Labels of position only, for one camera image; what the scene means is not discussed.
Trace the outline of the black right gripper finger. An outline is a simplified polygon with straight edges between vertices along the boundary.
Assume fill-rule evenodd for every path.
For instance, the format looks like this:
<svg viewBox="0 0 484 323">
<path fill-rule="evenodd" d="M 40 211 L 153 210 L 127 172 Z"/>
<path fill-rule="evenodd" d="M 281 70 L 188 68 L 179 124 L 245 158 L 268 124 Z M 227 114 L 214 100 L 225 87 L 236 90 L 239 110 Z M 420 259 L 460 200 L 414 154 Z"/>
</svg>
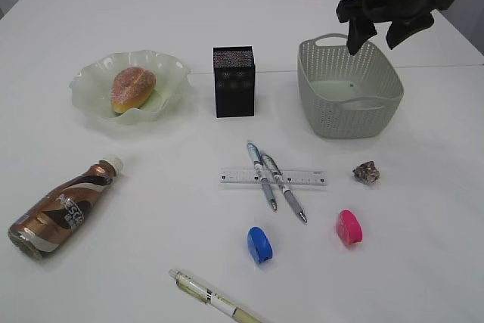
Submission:
<svg viewBox="0 0 484 323">
<path fill-rule="evenodd" d="M 409 37 L 430 28 L 434 18 L 430 12 L 421 14 L 409 21 L 393 21 L 386 34 L 386 43 L 394 49 Z"/>
<path fill-rule="evenodd" d="M 351 55 L 356 55 L 363 44 L 377 35 L 374 23 L 366 18 L 351 18 L 349 20 L 349 33 L 347 49 Z"/>
</svg>

